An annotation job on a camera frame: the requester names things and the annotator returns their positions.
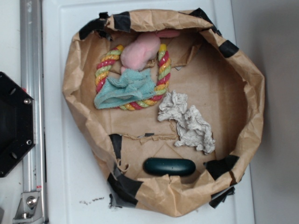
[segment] black tape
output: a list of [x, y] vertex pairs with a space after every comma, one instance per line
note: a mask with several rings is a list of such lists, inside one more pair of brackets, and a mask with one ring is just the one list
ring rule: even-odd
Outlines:
[[90, 21], [80, 29], [80, 40], [84, 40], [94, 30], [98, 31], [101, 37], [106, 37], [106, 32], [104, 32], [105, 24], [106, 20], [95, 19]]
[[134, 181], [121, 174], [117, 180], [112, 174], [108, 177], [108, 183], [111, 187], [111, 193], [115, 199], [116, 205], [124, 207], [135, 207], [138, 200], [135, 198], [143, 182]]
[[225, 202], [225, 199], [228, 195], [234, 194], [235, 188], [231, 186], [217, 194], [212, 195], [212, 200], [209, 202], [209, 205], [215, 209], [221, 202]]
[[222, 160], [212, 160], [205, 162], [204, 165], [214, 180], [217, 180], [222, 174], [230, 171], [238, 159], [238, 156], [228, 155]]
[[211, 29], [214, 31], [214, 33], [217, 33], [219, 36], [222, 35], [221, 32], [216, 28], [216, 26], [210, 20], [210, 18], [207, 16], [207, 14], [201, 8], [198, 8], [198, 9], [194, 10], [189, 15], [192, 15], [192, 16], [195, 16], [195, 17], [199, 17], [199, 18], [204, 19], [205, 21], [208, 21], [209, 23], [211, 23], [213, 25], [211, 27]]
[[235, 46], [231, 41], [225, 41], [222, 45], [219, 47], [219, 51], [222, 53], [222, 55], [225, 58], [233, 56], [235, 53], [237, 53], [239, 48]]
[[108, 19], [109, 18], [108, 12], [99, 13], [99, 18], [104, 20]]
[[150, 136], [153, 136], [153, 135], [155, 135], [155, 133], [145, 133], [144, 134], [145, 137], [150, 137]]
[[115, 152], [115, 156], [117, 159], [121, 158], [121, 142], [122, 142], [122, 136], [119, 134], [111, 134], [109, 135], [111, 141], [112, 141], [112, 145], [113, 145], [113, 149]]
[[129, 12], [123, 12], [113, 15], [114, 28], [117, 30], [130, 32], [131, 30], [131, 18]]
[[114, 199], [113, 195], [110, 194], [109, 195], [110, 198], [110, 203], [109, 203], [109, 208], [120, 208], [122, 209], [122, 206], [119, 206], [118, 203], [116, 202], [116, 200]]

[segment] brown paper bag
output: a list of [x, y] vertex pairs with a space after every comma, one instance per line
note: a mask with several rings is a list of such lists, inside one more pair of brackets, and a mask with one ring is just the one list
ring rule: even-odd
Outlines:
[[[94, 74], [103, 55], [120, 43], [128, 45], [140, 32], [164, 29], [181, 32], [161, 40], [172, 58], [168, 91], [186, 93], [188, 105], [195, 105], [211, 124], [216, 140], [212, 154], [175, 147], [176, 124], [158, 122], [159, 103], [133, 112], [94, 107]], [[157, 63], [151, 61], [148, 67], [156, 80]], [[115, 64], [109, 75], [118, 76], [119, 70]], [[73, 37], [63, 93], [120, 206], [178, 217], [213, 202], [241, 180], [261, 142], [264, 77], [201, 9], [190, 14], [171, 10], [100, 14]], [[154, 135], [138, 137], [145, 133]], [[191, 159], [196, 171], [187, 177], [152, 176], [142, 168], [150, 157]]]

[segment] rope ring toy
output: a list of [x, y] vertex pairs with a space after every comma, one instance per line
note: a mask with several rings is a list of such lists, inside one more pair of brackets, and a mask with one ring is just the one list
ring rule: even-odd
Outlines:
[[[104, 57], [101, 59], [101, 62], [97, 66], [97, 71], [95, 72], [95, 84], [97, 86], [97, 93], [99, 93], [105, 85], [106, 78], [109, 74], [109, 71], [112, 68], [112, 65], [120, 59], [120, 55], [123, 50], [124, 47], [122, 45], [118, 45], [116, 48], [106, 53]], [[162, 99], [163, 95], [166, 93], [166, 88], [169, 85], [169, 79], [171, 76], [171, 59], [169, 58], [169, 53], [167, 51], [166, 44], [160, 45], [160, 49], [158, 52], [158, 61], [159, 72], [158, 81], [154, 88], [155, 95], [152, 98], [131, 102], [125, 105], [121, 105], [117, 108], [129, 111], [140, 110], [149, 106], [153, 106], [157, 103], [157, 101]]]

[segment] dark green oval object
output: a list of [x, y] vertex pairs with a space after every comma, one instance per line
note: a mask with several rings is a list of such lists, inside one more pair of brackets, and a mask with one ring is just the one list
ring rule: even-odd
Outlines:
[[195, 171], [196, 166], [193, 161], [187, 159], [148, 158], [143, 168], [145, 172], [153, 175], [187, 176]]

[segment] metal bracket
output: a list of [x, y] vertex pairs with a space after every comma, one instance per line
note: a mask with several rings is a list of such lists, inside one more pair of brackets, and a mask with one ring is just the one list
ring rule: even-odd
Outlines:
[[13, 223], [32, 223], [43, 216], [40, 192], [22, 193], [21, 201]]

